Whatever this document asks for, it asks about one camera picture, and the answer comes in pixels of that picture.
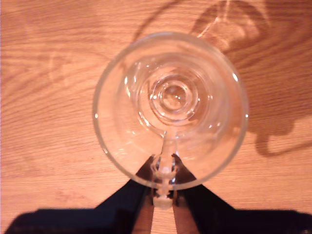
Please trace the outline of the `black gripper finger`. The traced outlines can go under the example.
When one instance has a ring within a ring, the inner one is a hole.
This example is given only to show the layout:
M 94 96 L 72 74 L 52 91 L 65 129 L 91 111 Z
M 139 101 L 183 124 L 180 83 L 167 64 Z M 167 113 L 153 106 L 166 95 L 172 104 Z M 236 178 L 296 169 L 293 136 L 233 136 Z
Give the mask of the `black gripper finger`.
M 178 234 L 221 234 L 235 208 L 200 184 L 173 191 L 173 211 Z
M 154 190 L 130 179 L 96 207 L 103 218 L 102 234 L 150 234 Z

